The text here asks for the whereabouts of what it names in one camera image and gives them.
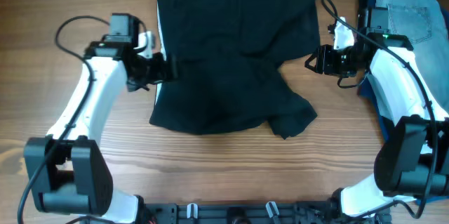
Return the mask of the black shorts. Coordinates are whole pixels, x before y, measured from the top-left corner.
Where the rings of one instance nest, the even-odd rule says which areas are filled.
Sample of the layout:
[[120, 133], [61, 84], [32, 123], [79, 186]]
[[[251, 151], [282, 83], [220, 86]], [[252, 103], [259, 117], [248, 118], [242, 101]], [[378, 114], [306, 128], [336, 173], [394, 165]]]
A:
[[164, 54], [177, 78], [163, 83], [150, 123], [207, 135], [268, 123], [282, 138], [316, 118], [279, 71], [320, 44], [316, 0], [156, 0]]

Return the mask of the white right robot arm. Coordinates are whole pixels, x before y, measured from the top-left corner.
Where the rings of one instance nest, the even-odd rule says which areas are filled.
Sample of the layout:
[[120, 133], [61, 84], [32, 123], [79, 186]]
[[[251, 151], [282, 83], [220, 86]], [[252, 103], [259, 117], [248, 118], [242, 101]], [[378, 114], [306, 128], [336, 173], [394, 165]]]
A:
[[373, 174], [340, 190], [343, 215], [365, 218], [395, 204], [448, 196], [448, 114], [419, 73], [407, 37], [374, 33], [348, 46], [320, 46], [305, 66], [339, 79], [366, 69], [394, 124]]

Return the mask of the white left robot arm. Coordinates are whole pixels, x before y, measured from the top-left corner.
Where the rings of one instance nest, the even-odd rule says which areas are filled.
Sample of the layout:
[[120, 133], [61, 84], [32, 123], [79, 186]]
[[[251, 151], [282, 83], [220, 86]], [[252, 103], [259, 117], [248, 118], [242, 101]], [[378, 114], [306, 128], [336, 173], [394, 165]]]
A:
[[147, 49], [117, 41], [89, 44], [65, 110], [44, 137], [32, 137], [25, 145], [29, 182], [18, 206], [18, 223], [25, 221], [28, 196], [38, 211], [75, 214], [79, 222], [157, 222], [143, 198], [114, 187], [100, 151], [102, 131], [122, 89], [135, 91], [176, 76], [172, 56], [147, 56]]

